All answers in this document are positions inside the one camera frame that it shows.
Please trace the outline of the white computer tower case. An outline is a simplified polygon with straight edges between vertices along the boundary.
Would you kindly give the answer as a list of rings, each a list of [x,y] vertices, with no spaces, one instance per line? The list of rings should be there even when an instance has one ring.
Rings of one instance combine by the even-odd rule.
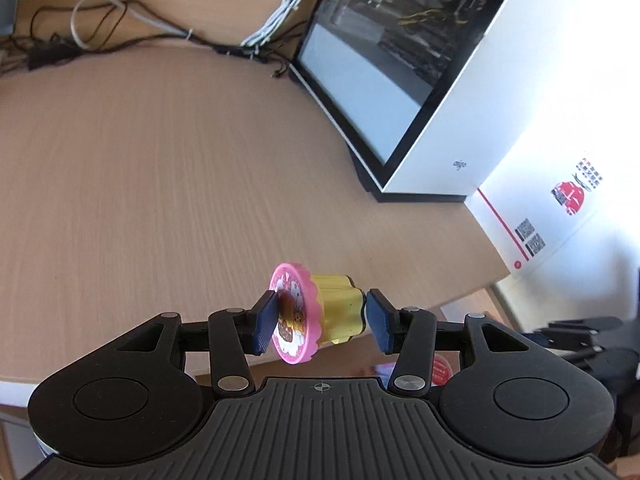
[[[292,80],[347,145],[362,187],[380,203],[460,203],[457,192],[386,186],[506,0],[318,0]]]

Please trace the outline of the white printed cardboard box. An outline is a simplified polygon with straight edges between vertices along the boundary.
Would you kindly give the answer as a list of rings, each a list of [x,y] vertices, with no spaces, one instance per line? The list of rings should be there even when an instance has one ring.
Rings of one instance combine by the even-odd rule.
[[[639,0],[524,0],[518,140],[469,199],[516,322],[632,318],[639,292]]]

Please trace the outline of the pink yellow cupcake toy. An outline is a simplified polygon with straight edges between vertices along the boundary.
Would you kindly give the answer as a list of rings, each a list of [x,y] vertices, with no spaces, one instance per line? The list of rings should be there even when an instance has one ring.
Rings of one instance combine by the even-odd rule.
[[[274,269],[269,289],[279,305],[272,342],[285,363],[308,362],[326,344],[344,344],[366,329],[366,295],[347,275],[313,274],[284,262]]]

